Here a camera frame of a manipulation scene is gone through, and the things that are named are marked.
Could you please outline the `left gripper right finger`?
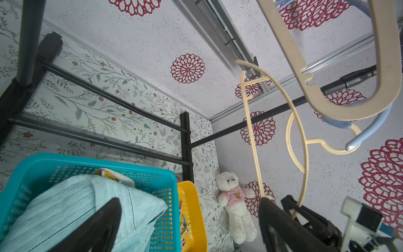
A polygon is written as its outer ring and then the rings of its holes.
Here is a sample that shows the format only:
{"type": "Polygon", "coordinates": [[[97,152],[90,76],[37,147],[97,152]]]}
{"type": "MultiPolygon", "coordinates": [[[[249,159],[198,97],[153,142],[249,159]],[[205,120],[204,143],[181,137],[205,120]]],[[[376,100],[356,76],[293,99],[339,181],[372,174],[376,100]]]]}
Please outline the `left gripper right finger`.
{"type": "Polygon", "coordinates": [[[258,207],[262,240],[268,252],[339,252],[340,246],[326,246],[302,225],[307,220],[295,211],[291,215],[263,197],[258,207]]]}

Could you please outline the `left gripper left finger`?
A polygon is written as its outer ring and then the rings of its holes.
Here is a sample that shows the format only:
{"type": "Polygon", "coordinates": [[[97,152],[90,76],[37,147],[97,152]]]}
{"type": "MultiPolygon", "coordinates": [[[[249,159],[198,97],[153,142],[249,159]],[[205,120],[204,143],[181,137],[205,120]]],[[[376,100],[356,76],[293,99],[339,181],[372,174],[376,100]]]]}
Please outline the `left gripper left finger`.
{"type": "Polygon", "coordinates": [[[114,247],[121,216],[120,200],[112,198],[50,251],[110,252],[114,247]]]}

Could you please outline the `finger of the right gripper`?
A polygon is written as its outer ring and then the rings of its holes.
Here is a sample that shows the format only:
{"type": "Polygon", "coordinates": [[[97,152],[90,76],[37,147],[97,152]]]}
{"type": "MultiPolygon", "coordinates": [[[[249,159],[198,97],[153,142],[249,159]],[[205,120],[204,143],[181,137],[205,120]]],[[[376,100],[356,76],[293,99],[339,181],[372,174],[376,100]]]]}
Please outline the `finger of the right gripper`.
{"type": "Polygon", "coordinates": [[[302,226],[326,246],[340,246],[342,233],[329,220],[310,210],[305,206],[297,206],[297,201],[291,195],[287,195],[281,200],[285,212],[291,215],[291,211],[297,212],[307,220],[302,226]]]}

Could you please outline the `teal plain towel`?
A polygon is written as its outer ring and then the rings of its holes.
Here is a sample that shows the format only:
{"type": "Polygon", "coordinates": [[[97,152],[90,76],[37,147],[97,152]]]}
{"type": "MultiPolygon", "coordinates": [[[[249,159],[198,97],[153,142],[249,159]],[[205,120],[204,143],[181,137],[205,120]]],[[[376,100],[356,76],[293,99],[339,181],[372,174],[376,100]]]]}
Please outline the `teal plain towel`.
{"type": "Polygon", "coordinates": [[[2,252],[46,252],[112,198],[122,208],[114,252],[143,252],[168,206],[152,194],[97,175],[76,175],[34,198],[1,243],[2,252]]]}

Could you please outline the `yellow striped towel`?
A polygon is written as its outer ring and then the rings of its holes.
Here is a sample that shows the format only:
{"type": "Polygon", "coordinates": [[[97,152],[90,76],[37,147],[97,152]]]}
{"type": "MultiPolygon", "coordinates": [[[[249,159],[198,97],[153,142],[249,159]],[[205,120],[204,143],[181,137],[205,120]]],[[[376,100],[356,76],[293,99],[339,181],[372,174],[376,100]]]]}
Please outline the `yellow striped towel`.
{"type": "Polygon", "coordinates": [[[92,174],[101,177],[106,177],[120,184],[124,184],[125,186],[135,188],[135,182],[131,178],[111,169],[99,168],[96,169],[92,174]]]}

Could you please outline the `pink clothespin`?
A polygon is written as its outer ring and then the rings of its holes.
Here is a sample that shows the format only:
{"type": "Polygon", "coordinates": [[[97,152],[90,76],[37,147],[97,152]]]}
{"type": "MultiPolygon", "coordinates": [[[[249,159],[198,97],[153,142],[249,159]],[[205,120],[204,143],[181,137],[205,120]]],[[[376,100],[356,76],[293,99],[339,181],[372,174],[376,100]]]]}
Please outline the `pink clothespin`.
{"type": "Polygon", "coordinates": [[[183,215],[183,201],[179,202],[180,226],[181,226],[181,249],[186,245],[185,234],[188,232],[189,225],[186,217],[183,215]]]}

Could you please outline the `light blue hanger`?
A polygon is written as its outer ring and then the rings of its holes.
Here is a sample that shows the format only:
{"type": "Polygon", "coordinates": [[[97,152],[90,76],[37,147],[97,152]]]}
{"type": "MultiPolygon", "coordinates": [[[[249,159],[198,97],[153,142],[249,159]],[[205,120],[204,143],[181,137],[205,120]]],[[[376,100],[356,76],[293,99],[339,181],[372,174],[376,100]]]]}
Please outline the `light blue hanger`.
{"type": "MultiPolygon", "coordinates": [[[[360,11],[362,11],[365,15],[370,17],[368,3],[363,2],[363,1],[345,1],[345,2],[355,6],[360,11]]],[[[339,80],[337,80],[333,83],[330,83],[326,86],[323,86],[321,88],[321,91],[322,91],[323,95],[327,96],[332,93],[331,91],[336,92],[336,91],[340,91],[342,89],[346,89],[349,87],[354,87],[376,75],[377,75],[376,65],[373,65],[369,68],[361,69],[361,70],[352,72],[348,75],[345,75],[345,76],[341,77],[339,80]]],[[[366,99],[363,99],[363,100],[354,102],[352,104],[342,105],[342,106],[355,107],[355,106],[363,104],[365,101],[366,101],[366,99]]],[[[383,123],[386,121],[386,119],[391,111],[392,105],[393,104],[391,104],[384,111],[380,112],[376,116],[374,121],[367,128],[365,128],[360,134],[355,133],[356,136],[345,145],[345,150],[332,149],[322,139],[305,139],[305,141],[307,144],[313,144],[313,143],[321,144],[322,147],[326,151],[333,153],[333,154],[341,155],[341,154],[351,153],[351,152],[355,151],[361,145],[362,142],[364,142],[366,139],[368,139],[372,134],[374,134],[383,125],[383,123]]],[[[285,133],[285,141],[286,141],[287,148],[289,151],[292,151],[290,138],[291,138],[291,126],[292,126],[292,123],[294,120],[293,119],[294,116],[295,116],[295,113],[293,112],[289,117],[289,121],[288,121],[288,124],[286,127],[286,133],[285,133]]],[[[340,129],[353,130],[353,126],[355,126],[352,124],[352,122],[349,122],[349,121],[337,121],[337,120],[325,117],[323,115],[322,115],[322,118],[326,123],[328,123],[334,127],[340,128],[340,129]]]]}

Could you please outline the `cream plastic hanger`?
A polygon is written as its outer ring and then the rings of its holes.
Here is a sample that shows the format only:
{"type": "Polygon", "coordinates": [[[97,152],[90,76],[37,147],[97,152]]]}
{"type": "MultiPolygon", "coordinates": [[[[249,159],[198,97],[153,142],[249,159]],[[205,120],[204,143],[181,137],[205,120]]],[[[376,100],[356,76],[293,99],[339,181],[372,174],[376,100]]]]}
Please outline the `cream plastic hanger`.
{"type": "Polygon", "coordinates": [[[361,49],[356,48],[340,59],[336,59],[334,56],[328,58],[326,60],[328,65],[321,68],[321,71],[324,72],[332,67],[350,66],[353,71],[356,71],[367,66],[365,56],[374,55],[376,57],[374,61],[377,70],[375,92],[362,105],[347,107],[335,105],[328,101],[318,85],[307,84],[313,76],[306,71],[307,63],[274,2],[258,1],[258,5],[308,103],[321,115],[340,121],[356,121],[376,116],[388,108],[400,93],[402,87],[402,54],[395,10],[398,4],[398,1],[368,1],[375,50],[370,52],[368,46],[361,49]]]}

